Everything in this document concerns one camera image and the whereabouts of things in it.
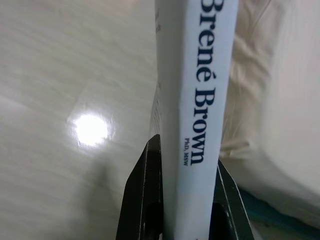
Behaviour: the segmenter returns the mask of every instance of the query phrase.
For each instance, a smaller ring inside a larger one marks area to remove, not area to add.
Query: white sheet
[[[241,0],[221,156],[238,184],[320,227],[320,1]]]

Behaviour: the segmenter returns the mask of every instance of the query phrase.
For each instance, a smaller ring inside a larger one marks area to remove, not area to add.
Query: tiled floor
[[[115,238],[156,78],[153,1],[0,0],[1,240]]]

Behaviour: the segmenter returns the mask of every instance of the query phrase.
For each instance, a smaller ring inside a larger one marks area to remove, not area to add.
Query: book
[[[208,240],[238,0],[155,0],[164,240]]]

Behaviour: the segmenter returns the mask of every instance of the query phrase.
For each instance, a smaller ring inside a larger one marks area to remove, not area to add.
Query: white floor
[[[153,1],[0,0],[1,240],[115,238],[156,73]]]

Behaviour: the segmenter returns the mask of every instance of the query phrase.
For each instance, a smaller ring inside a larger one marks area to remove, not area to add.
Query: beige fabric
[[[221,156],[235,180],[320,227],[319,0],[241,0]]]

